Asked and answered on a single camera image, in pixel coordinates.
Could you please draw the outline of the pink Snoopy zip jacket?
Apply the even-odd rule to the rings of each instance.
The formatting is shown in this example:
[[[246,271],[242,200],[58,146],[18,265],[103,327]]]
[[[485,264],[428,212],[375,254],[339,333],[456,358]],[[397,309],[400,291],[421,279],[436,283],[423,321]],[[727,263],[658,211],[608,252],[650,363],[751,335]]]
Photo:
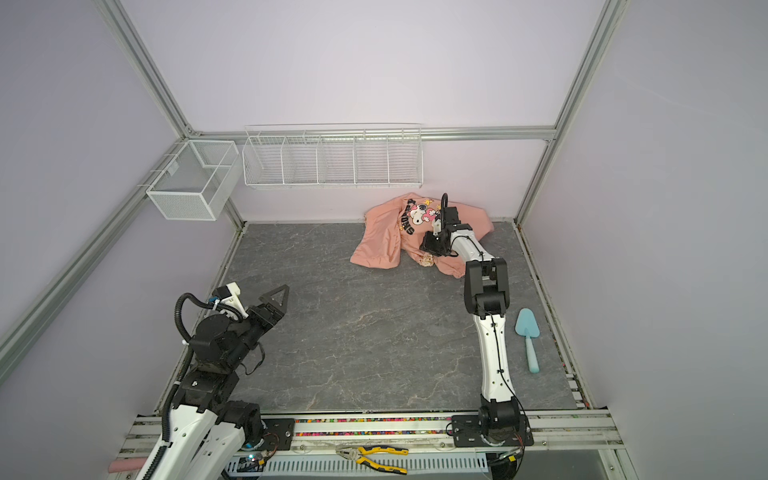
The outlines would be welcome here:
[[[423,267],[436,267],[441,273],[462,278],[465,261],[452,254],[438,256],[422,249],[426,236],[442,220],[441,201],[407,193],[368,210],[364,236],[352,254],[354,264],[374,269],[392,269],[400,264],[401,253]]]

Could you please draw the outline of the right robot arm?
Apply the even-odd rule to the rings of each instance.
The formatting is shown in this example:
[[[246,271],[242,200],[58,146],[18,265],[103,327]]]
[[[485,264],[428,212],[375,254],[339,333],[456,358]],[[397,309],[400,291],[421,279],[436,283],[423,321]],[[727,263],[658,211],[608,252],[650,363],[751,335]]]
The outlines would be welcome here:
[[[447,194],[440,199],[437,225],[424,236],[422,246],[430,254],[458,258],[464,264],[464,305],[476,327],[482,367],[474,438],[491,447],[525,449],[530,445],[530,427],[513,389],[505,340],[510,306],[506,261],[481,245]]]

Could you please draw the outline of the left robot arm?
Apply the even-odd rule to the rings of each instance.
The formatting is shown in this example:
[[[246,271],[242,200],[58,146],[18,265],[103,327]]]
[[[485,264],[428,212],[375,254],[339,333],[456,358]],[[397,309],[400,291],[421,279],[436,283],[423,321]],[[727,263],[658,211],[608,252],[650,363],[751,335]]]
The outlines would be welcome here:
[[[231,395],[238,370],[262,337],[285,316],[290,288],[281,285],[244,306],[236,283],[206,299],[183,293],[174,324],[186,353],[160,411],[161,432],[140,479],[220,479],[238,452],[258,467],[291,447],[289,419],[266,420],[256,403]]]

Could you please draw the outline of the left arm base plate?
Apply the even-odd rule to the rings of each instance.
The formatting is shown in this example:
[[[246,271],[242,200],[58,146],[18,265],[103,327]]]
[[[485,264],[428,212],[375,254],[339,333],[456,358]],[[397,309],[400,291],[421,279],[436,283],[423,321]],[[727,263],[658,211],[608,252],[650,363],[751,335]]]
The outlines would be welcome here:
[[[258,451],[288,451],[291,449],[296,419],[289,417],[263,417],[262,436],[256,443]]]

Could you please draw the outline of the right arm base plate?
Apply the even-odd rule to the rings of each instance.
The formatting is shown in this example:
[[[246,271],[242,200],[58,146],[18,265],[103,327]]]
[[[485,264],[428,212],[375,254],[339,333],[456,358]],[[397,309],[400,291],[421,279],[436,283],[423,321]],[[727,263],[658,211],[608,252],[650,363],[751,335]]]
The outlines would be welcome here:
[[[534,445],[528,418],[518,415],[514,420],[482,419],[478,413],[454,415],[449,424],[453,443],[459,448],[530,447]]]

